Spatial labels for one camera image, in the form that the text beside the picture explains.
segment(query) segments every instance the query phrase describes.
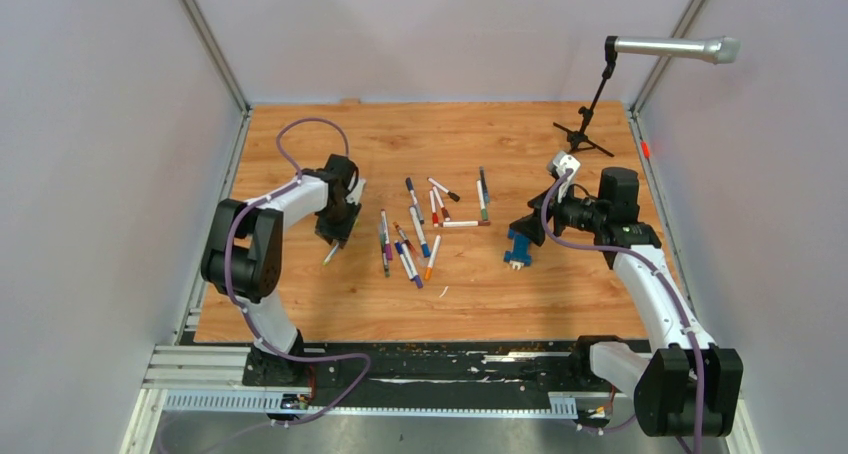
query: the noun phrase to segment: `blue clamp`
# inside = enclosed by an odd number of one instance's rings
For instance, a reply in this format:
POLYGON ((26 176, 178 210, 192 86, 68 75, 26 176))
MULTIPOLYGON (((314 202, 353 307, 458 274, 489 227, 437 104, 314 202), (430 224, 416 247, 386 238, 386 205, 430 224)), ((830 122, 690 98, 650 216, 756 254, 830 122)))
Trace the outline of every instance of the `blue clamp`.
POLYGON ((530 247, 530 239, 517 234, 512 229, 509 230, 506 237, 512 239, 512 252, 504 252, 504 262, 508 262, 516 270, 522 267, 530 267, 533 263, 533 258, 527 253, 527 249, 530 247))

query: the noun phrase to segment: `marker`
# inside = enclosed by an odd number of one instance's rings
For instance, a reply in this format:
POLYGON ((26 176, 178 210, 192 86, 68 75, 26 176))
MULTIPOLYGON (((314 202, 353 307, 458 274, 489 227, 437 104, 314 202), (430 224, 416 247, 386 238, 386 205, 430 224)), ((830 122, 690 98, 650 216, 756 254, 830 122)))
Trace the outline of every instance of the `marker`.
POLYGON ((339 250, 339 246, 341 246, 341 243, 339 243, 339 242, 337 242, 335 245, 333 245, 333 248, 330 249, 330 253, 327 254, 327 257, 324 258, 324 264, 323 265, 326 266, 327 263, 330 262, 330 259, 332 259, 333 256, 336 255, 336 252, 338 252, 338 250, 339 250))
POLYGON ((380 209, 380 216, 383 218, 383 240, 386 244, 383 249, 386 251, 386 259, 392 260, 392 242, 389 240, 389 221, 386 219, 386 210, 380 209))
POLYGON ((439 189, 441 189, 441 190, 445 191, 445 194, 447 194, 447 195, 448 195, 448 197, 450 197, 451 199, 453 199, 453 202, 459 202, 459 196, 458 196, 455 192, 451 192, 451 191, 450 191, 447 187, 445 187, 445 186, 443 186, 443 185, 439 184, 439 183, 438 183, 438 182, 436 182, 436 180, 435 180, 435 179, 433 179, 432 177, 428 177, 428 178, 427 178, 427 180, 428 180, 428 181, 430 181, 430 184, 432 184, 432 185, 436 186, 437 188, 439 188, 439 189))
POLYGON ((448 210, 445 209, 445 203, 442 202, 442 195, 439 194, 439 190, 434 187, 432 192, 436 194, 436 200, 439 201, 439 207, 442 209, 442 217, 444 217, 446 221, 450 221, 450 214, 448 214, 448 210))
POLYGON ((377 224, 377 239, 380 241, 380 256, 383 258, 383 274, 389 277, 389 259, 386 257, 386 238, 383 237, 383 224, 377 224))
POLYGON ((483 214, 483 220, 489 220, 489 213, 486 211, 486 200, 483 198, 483 181, 477 179, 477 198, 480 199, 480 213, 483 214))
MULTIPOLYGON (((401 249, 403 249, 403 253, 406 254, 407 257, 412 259, 412 256, 409 254, 409 245, 403 243, 400 245, 401 249)), ((418 270, 415 269, 415 264, 412 261, 409 261, 409 270, 412 271, 412 282, 418 286, 418 289, 424 287, 424 283, 421 282, 421 277, 418 276, 418 270)))
POLYGON ((439 215, 436 214, 436 193, 430 189, 430 211, 433 213, 433 227, 439 227, 439 215))
POLYGON ((489 221, 445 221, 439 223, 439 227, 477 227, 490 225, 492 223, 489 221))
POLYGON ((430 247, 427 246, 427 238, 424 237, 424 231, 421 230, 421 225, 415 222, 415 206, 409 206, 409 215, 412 217, 412 225, 415 227, 415 234, 418 235, 418 243, 421 244, 421 252, 424 257, 430 257, 430 247))
POLYGON ((418 261, 418 265, 420 265, 422 267, 426 266, 427 263, 424 261, 424 258, 418 255, 418 251, 416 251, 415 247, 412 246, 412 243, 409 241, 409 238, 406 237, 406 233, 403 232, 403 229, 400 228, 400 225, 397 222, 395 222, 393 224, 395 225, 395 230, 398 231, 398 235, 400 236, 401 239, 403 239, 403 243, 405 245, 409 246, 409 250, 411 252, 415 253, 415 260, 418 261))
POLYGON ((403 264, 403 270, 406 271, 406 275, 409 277, 409 280, 412 279, 412 269, 409 268, 409 263, 412 261, 407 261, 406 256, 403 255, 403 248, 400 246, 400 241, 395 241, 395 249, 398 251, 398 258, 400 258, 401 264, 403 264))
POLYGON ((483 166, 480 166, 480 183, 483 184, 483 200, 486 205, 489 205, 489 189, 486 188, 486 174, 483 173, 483 166))
POLYGON ((436 242, 433 244, 433 253, 430 254, 430 262, 427 263, 427 270, 424 271, 424 280, 430 280, 430 274, 433 273, 433 266, 436 264, 436 255, 439 253, 439 246, 442 244, 442 236, 436 236, 436 242))
POLYGON ((406 178, 406 188, 409 189, 409 195, 412 196, 412 205, 415 207, 415 213, 418 216, 418 223, 423 226, 424 214, 421 212, 421 206, 418 205, 418 199, 415 197, 415 189, 412 188, 412 179, 408 177, 406 178))

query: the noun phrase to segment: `tripod base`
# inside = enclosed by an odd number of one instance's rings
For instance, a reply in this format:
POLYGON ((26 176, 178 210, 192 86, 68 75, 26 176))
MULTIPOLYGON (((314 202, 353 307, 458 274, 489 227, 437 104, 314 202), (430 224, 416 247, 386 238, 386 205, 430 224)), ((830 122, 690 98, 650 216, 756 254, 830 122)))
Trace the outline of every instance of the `tripod base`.
POLYGON ((567 127, 565 127, 562 124, 559 124, 557 122, 554 123, 554 127, 556 127, 557 129, 562 129, 563 131, 565 131, 565 133, 566 133, 565 140, 568 141, 568 144, 571 146, 571 149, 568 151, 569 153, 580 152, 580 151, 588 151, 590 149, 597 149, 597 150, 603 152, 604 154, 608 155, 609 157, 615 157, 615 154, 608 151, 607 149, 604 149, 599 144, 597 144, 597 143, 593 142, 591 139, 589 139, 589 136, 587 136, 586 133, 571 130, 571 129, 569 129, 569 128, 567 128, 567 127), (580 147, 580 144, 584 144, 584 143, 589 144, 589 147, 580 147))

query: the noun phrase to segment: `wooden tabletop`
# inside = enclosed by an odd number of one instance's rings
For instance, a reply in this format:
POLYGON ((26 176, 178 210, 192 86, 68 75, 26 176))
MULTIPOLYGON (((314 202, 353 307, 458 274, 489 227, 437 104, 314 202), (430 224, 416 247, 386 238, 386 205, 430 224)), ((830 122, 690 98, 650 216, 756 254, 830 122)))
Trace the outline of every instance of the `wooden tabletop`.
MULTIPOLYGON (((574 339, 582 334, 645 337, 630 296, 599 253, 546 242, 532 246, 532 267, 511 270, 504 251, 510 222, 530 213, 526 203, 550 187, 545 166, 566 147, 557 121, 579 126, 574 102, 409 103, 260 106, 253 113, 232 197, 259 196, 289 181, 293 168, 280 156, 275 136, 286 124, 319 116, 341 125, 350 157, 367 180, 362 211, 347 247, 327 265, 329 252, 309 216, 286 233, 281 301, 307 341, 427 341, 574 339), (378 249, 380 208, 415 243, 404 179, 412 178, 430 218, 427 177, 457 192, 444 197, 455 220, 480 218, 475 182, 484 166, 492 225, 424 231, 442 245, 432 279, 423 289, 409 282, 395 256, 383 275, 378 249), (449 287, 440 297, 445 287, 449 287)), ((640 219, 661 225, 644 181, 636 145, 620 103, 600 103, 589 129, 592 139, 615 153, 576 154, 577 182, 595 193, 601 169, 621 166, 640 174, 640 219)), ((304 167, 322 167, 331 152, 343 154, 339 135, 319 123, 300 125, 283 138, 304 167)), ((392 238, 396 238, 394 229, 392 238)), ((589 234, 564 237, 591 244, 589 234)), ((228 299, 209 286, 195 339, 248 341, 252 337, 228 299)))

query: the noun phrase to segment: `aluminum frame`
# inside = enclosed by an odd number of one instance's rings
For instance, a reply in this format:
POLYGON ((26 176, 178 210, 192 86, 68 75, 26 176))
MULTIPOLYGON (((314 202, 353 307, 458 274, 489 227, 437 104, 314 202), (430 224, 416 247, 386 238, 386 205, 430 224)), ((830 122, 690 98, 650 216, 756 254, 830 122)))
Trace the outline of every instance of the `aluminum frame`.
MULTIPOLYGON (((223 176, 224 179, 221 186, 220 198, 224 198, 227 197, 232 190, 235 173, 241 160, 241 154, 244 148, 250 121, 252 119, 253 110, 245 98, 236 76, 227 63, 209 25, 206 23, 197 1, 179 1, 183 5, 186 16, 195 28, 201 43, 204 45, 204 48, 209 54, 210 59, 215 64, 222 80, 226 84, 233 101, 241 109, 243 114, 242 123, 235 138, 230 162, 227 171, 223 176)), ((689 1, 687 8, 672 31, 672 37, 683 37, 686 35, 697 17, 697 14, 701 11, 706 2, 707 0, 689 1)), ((688 297, 689 290, 686 284, 685 275, 679 268, 680 261, 678 251, 674 245, 674 233, 670 223, 668 222, 662 190, 658 185, 657 178, 654 176, 650 159, 645 158, 641 153, 641 149, 638 149, 639 144, 643 140, 640 113, 653 93, 654 88, 661 81, 669 62, 671 62, 671 59, 669 58, 660 58, 654 65, 644 85, 640 89, 636 101, 629 106, 628 122, 630 124, 634 142, 637 145, 637 151, 640 152, 640 158, 646 174, 648 186, 651 189, 651 194, 654 198, 660 220, 664 225, 666 240, 669 243, 674 256, 675 268, 678 270, 678 274, 680 275, 680 279, 683 284, 683 291, 687 293, 688 297)), ((205 283, 200 277, 198 270, 195 281, 191 286, 191 291, 187 296, 188 301, 185 314, 182 316, 180 324, 176 326, 174 330, 174 342, 178 342, 183 333, 191 332, 196 329, 205 292, 205 283)), ((139 390, 136 406, 133 410, 120 452, 123 454, 149 453, 157 434, 157 426, 159 425, 162 412, 166 405, 168 405, 168 400, 173 399, 174 395, 179 395, 180 393, 202 395, 204 392, 220 393, 227 391, 250 393, 254 397, 257 392, 271 396, 306 393, 302 392, 305 388, 255 388, 243 386, 241 384, 242 366, 244 365, 247 352, 248 348, 245 347, 156 346, 151 356, 150 366, 145 373, 144 381, 141 389, 139 390)), ((558 393, 558 396, 554 397, 591 400, 605 396, 607 396, 607 393, 586 392, 558 393)), ((556 402, 562 402, 562 399, 557 399, 556 402)), ((244 412, 255 412, 255 406, 250 409, 245 409, 244 412)), ((516 411, 511 410, 504 410, 503 412, 487 411, 439 413, 432 412, 433 410, 420 410, 422 412, 416 412, 416 410, 340 409, 337 413, 348 415, 458 415, 466 417, 474 417, 476 415, 479 415, 479 417, 515 417, 516 414, 520 414, 531 417, 541 416, 544 418, 546 416, 553 416, 556 418, 558 415, 562 414, 561 412, 554 412, 556 409, 557 408, 554 407, 554 410, 549 410, 547 413, 517 413, 516 411)), ((760 452, 744 399, 739 400, 735 426, 731 435, 727 438, 726 445, 730 454, 758 454, 760 452)))

